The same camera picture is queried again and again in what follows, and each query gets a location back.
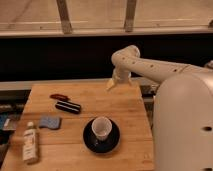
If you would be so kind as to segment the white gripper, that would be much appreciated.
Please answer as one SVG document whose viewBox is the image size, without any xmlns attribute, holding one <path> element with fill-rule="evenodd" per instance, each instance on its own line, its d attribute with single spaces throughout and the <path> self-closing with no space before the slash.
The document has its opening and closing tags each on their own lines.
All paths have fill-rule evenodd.
<svg viewBox="0 0 213 171">
<path fill-rule="evenodd" d="M 106 85 L 106 90 L 110 91 L 117 84 L 130 84 L 131 72 L 128 70 L 115 68 L 113 71 L 113 78 L 110 78 Z"/>
</svg>

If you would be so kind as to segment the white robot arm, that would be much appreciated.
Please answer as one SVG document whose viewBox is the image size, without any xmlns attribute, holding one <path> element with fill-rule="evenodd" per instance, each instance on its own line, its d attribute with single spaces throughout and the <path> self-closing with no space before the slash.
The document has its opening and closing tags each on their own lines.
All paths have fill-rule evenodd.
<svg viewBox="0 0 213 171">
<path fill-rule="evenodd" d="M 213 171 L 213 69 L 144 59 L 135 45 L 111 56 L 107 88 L 136 73 L 159 84 L 154 100 L 154 171 Z"/>
</svg>

